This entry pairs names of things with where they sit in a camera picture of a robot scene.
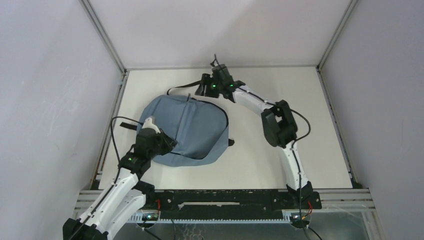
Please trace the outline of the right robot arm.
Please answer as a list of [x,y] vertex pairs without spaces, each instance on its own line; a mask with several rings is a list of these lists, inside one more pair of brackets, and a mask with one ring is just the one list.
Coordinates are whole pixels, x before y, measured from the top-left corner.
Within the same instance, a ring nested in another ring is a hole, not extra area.
[[211,73],[204,73],[196,90],[196,95],[219,98],[244,106],[257,114],[262,122],[263,134],[269,145],[276,147],[282,155],[282,165],[286,176],[289,203],[302,208],[309,201],[313,187],[302,166],[298,153],[298,125],[285,100],[272,101],[254,92],[244,82],[234,80],[228,68],[216,60],[211,64]]

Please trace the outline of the blue student backpack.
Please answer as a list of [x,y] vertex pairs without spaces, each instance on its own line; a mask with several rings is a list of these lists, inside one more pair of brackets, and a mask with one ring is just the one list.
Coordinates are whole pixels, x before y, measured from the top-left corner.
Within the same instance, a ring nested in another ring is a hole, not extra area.
[[218,160],[224,151],[234,145],[229,137],[229,117],[218,105],[190,95],[169,93],[154,98],[143,110],[136,125],[121,123],[121,127],[141,129],[139,123],[155,117],[155,124],[177,141],[168,154],[158,155],[152,161],[168,167],[196,167]]

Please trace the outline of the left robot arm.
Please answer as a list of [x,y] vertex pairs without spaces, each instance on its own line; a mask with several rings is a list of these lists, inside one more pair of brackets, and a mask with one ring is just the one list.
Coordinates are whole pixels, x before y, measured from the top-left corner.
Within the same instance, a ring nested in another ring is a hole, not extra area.
[[177,145],[155,120],[149,116],[139,123],[135,143],[119,160],[116,176],[85,212],[63,224],[63,239],[112,240],[137,210],[155,205],[155,187],[141,179],[153,158],[170,153]]

